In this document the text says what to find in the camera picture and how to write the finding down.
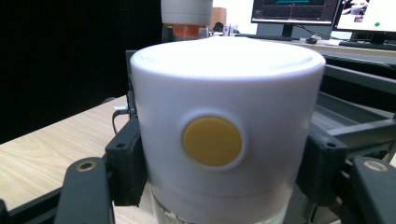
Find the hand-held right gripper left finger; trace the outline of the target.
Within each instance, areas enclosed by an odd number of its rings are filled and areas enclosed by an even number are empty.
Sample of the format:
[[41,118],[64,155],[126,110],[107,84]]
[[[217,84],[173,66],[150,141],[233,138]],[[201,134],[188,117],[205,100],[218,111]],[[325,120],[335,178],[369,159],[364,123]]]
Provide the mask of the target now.
[[138,206],[148,180],[148,171],[137,117],[129,119],[108,143],[105,158],[114,204]]

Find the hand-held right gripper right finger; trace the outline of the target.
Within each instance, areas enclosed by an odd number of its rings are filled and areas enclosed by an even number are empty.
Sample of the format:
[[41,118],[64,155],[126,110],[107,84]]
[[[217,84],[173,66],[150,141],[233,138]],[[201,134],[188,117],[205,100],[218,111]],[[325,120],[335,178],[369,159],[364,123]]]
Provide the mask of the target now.
[[347,146],[319,126],[312,124],[296,184],[309,202],[317,206],[333,205],[336,194],[333,181],[344,167]]

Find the black curtain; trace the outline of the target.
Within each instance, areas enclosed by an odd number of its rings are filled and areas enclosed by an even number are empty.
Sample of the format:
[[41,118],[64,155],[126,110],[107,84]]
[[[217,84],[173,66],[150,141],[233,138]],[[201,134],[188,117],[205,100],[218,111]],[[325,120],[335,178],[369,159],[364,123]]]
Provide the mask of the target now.
[[0,144],[124,95],[161,32],[161,0],[0,0]]

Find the black keyboard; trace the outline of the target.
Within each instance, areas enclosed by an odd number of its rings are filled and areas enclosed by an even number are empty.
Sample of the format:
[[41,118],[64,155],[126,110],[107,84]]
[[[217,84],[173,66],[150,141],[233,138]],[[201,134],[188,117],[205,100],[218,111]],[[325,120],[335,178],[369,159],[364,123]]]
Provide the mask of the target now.
[[360,49],[381,49],[381,50],[396,51],[396,45],[390,45],[390,44],[373,44],[368,42],[361,43],[354,41],[340,41],[338,45],[344,47],[351,47],[351,48],[360,48]]
[[237,37],[247,37],[253,39],[275,40],[275,41],[292,41],[291,36],[276,36],[276,35],[253,35],[253,34],[236,34]]

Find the dark screen computer monitor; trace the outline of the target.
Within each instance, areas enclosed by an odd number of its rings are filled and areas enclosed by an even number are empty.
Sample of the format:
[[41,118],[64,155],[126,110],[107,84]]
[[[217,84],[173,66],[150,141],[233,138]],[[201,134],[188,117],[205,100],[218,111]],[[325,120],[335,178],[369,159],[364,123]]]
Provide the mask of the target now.
[[331,25],[339,0],[254,0],[253,23]]

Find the bright screen computer monitor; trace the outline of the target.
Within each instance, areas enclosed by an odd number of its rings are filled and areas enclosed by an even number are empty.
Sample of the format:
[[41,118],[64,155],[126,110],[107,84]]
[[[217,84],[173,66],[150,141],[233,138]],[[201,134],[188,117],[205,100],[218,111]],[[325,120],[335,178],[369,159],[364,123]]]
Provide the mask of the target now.
[[344,31],[396,33],[396,0],[340,0],[333,27]]

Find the brown cardboard box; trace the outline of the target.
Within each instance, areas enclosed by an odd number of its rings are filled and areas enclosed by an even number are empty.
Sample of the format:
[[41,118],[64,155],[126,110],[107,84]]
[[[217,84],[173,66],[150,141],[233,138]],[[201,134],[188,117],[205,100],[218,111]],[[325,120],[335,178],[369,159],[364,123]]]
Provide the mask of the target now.
[[224,7],[213,7],[209,27],[214,30],[220,23],[227,23],[227,9]]

